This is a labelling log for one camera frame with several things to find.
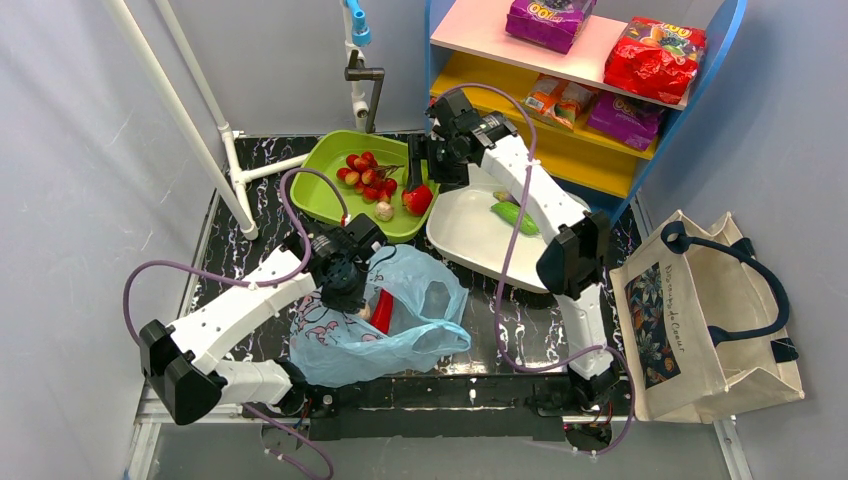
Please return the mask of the red chili pepper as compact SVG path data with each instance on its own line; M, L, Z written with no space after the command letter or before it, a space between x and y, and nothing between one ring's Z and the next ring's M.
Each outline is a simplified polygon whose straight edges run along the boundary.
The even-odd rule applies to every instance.
M394 297L385 289L378 296L376 306L370 317L370 324L379 332L388 334L394 309Z

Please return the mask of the red apple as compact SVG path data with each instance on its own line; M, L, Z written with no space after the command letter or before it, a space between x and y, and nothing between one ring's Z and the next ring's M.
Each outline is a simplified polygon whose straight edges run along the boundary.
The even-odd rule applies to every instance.
M401 195L402 205L406 212L416 217L422 217L427 213L433 198L433 192L427 185L405 189Z

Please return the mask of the red strawberry bunch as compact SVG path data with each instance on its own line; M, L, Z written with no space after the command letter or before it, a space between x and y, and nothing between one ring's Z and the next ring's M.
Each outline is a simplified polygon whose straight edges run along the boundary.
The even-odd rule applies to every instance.
M365 151L361 155L347 155L335 177L366 204L390 203L398 190L400 169L400 165L379 163L371 151Z

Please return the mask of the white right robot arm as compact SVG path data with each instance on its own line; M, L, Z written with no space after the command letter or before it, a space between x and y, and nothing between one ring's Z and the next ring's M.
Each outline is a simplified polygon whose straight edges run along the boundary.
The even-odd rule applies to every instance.
M574 399L599 403L619 379L600 307L609 217L564 191L537 160L536 142L502 113L479 113L460 87L439 95L426 115L431 131L407 142L407 189L426 181L439 188L430 242L502 283L517 260L530 275L519 286L547 291L559 305L569 356L554 368L567 372Z

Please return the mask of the light blue printed plastic bag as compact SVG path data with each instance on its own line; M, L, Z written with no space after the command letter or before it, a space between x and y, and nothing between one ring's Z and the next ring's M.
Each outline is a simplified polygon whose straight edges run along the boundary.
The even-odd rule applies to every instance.
M359 312L325 307L320 289L297 305L289 360L307 383L338 388L427 372L441 358L469 350L471 336L461 325L468 291L445 265L409 245L385 246L369 264ZM388 334L370 324L382 289L394 297Z

